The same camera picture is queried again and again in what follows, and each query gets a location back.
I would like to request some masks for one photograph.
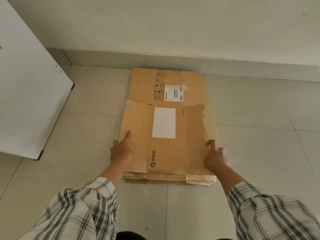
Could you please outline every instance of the plaid sleeve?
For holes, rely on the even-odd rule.
[[[58,193],[42,212],[34,228],[21,239],[112,239],[117,234],[116,191],[104,177],[80,190]]]
[[[318,216],[299,200],[244,181],[229,191],[228,203],[238,239],[320,239]]]

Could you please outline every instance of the person's left hand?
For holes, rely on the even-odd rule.
[[[115,160],[124,160],[128,164],[134,158],[134,152],[130,149],[130,139],[131,131],[128,130],[124,139],[119,142],[117,140],[113,141],[113,147],[110,148],[111,156],[110,162],[112,163]]]

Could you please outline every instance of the shirt cuff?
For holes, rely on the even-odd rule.
[[[103,197],[105,197],[107,201],[109,201],[110,198],[114,199],[114,202],[116,201],[116,189],[113,183],[105,177],[97,177],[92,179],[85,186],[83,186],[83,189],[94,189]]]
[[[249,198],[264,195],[263,189],[249,183],[242,181],[234,185],[228,192],[228,204],[234,216],[237,216],[240,211],[240,206]]]

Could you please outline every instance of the stack of cardboard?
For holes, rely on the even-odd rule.
[[[131,130],[130,183],[210,185],[206,141],[216,139],[202,73],[135,68],[120,140]]]

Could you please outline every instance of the hand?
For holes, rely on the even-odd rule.
[[[116,160],[123,160],[129,164],[132,161],[132,159],[134,158],[134,152],[129,147],[130,139],[131,139],[131,131],[128,130],[124,139],[121,142],[117,140],[113,142],[113,147],[110,148],[111,163]]]
[[[215,174],[215,172],[219,170],[221,166],[230,167],[228,159],[224,155],[225,149],[223,147],[218,148],[215,140],[207,141],[206,145],[210,145],[210,150],[203,161],[206,169]]]

